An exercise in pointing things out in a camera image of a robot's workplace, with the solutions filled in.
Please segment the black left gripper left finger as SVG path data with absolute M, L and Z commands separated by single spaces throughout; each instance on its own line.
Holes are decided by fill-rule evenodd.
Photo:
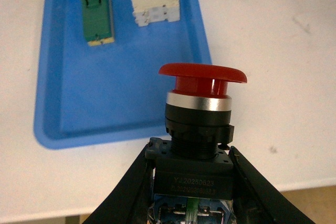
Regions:
M 84 223 L 154 223 L 150 208 L 154 203 L 156 171 L 154 161 L 146 158 L 146 144 L 107 198 Z

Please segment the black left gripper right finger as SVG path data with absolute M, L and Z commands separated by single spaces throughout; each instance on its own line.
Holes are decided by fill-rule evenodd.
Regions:
M 234 146 L 233 209 L 237 223 L 314 223 L 287 200 Z

